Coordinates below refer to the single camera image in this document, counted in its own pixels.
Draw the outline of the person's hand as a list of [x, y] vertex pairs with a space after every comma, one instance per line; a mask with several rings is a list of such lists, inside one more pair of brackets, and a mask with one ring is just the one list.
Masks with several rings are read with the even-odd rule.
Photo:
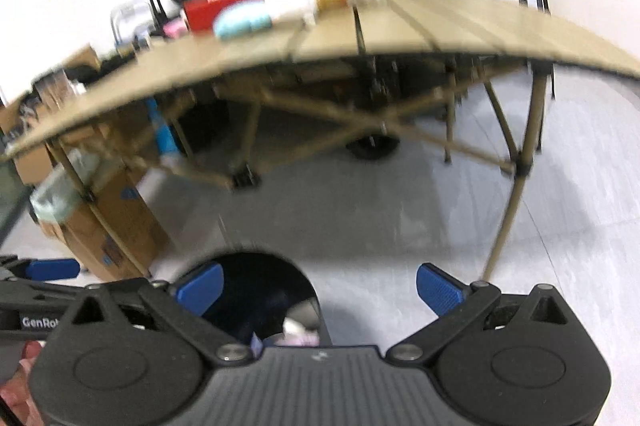
[[41, 342], [26, 342], [22, 357], [14, 375], [1, 386], [1, 397], [11, 411], [26, 426], [43, 426], [42, 417], [28, 388], [28, 378], [38, 354], [42, 350]]

